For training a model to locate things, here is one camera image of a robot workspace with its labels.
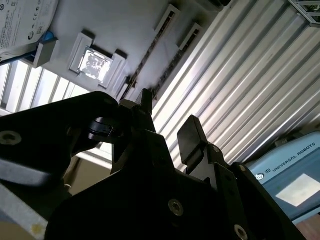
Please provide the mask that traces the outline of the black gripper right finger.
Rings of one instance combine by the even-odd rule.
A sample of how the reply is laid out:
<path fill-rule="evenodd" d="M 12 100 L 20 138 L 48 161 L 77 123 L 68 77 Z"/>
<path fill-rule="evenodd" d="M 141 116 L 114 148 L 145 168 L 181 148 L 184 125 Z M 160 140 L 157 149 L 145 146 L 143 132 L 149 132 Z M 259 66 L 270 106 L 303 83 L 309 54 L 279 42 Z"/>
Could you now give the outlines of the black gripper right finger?
<path fill-rule="evenodd" d="M 299 230 L 252 172 L 241 163 L 227 164 L 222 151 L 206 138 L 191 115 L 177 134 L 184 173 L 208 184 L 204 235 L 221 240 L 297 240 Z"/>

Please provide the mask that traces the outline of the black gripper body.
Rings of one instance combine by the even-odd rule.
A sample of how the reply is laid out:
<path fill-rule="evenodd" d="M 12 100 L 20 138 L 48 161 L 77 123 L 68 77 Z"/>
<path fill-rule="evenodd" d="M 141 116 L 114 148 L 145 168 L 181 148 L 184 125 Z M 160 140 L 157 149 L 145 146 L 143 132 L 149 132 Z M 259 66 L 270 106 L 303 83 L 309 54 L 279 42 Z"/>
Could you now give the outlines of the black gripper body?
<path fill-rule="evenodd" d="M 46 238 L 235 240 L 235 180 L 222 169 L 211 186 L 172 163 L 127 166 L 64 201 L 48 222 Z"/>

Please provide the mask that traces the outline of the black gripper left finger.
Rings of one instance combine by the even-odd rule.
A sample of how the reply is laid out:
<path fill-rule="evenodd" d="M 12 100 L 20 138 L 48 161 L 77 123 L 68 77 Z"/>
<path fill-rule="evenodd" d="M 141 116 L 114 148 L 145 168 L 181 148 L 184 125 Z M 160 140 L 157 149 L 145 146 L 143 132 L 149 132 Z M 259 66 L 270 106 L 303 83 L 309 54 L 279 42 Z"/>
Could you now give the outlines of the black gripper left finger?
<path fill-rule="evenodd" d="M 46 234 L 55 210 L 75 195 L 64 186 L 72 157 L 112 145 L 111 174 L 129 166 L 172 163 L 156 133 L 152 93 L 117 102 L 95 91 L 0 119 L 0 217 Z"/>

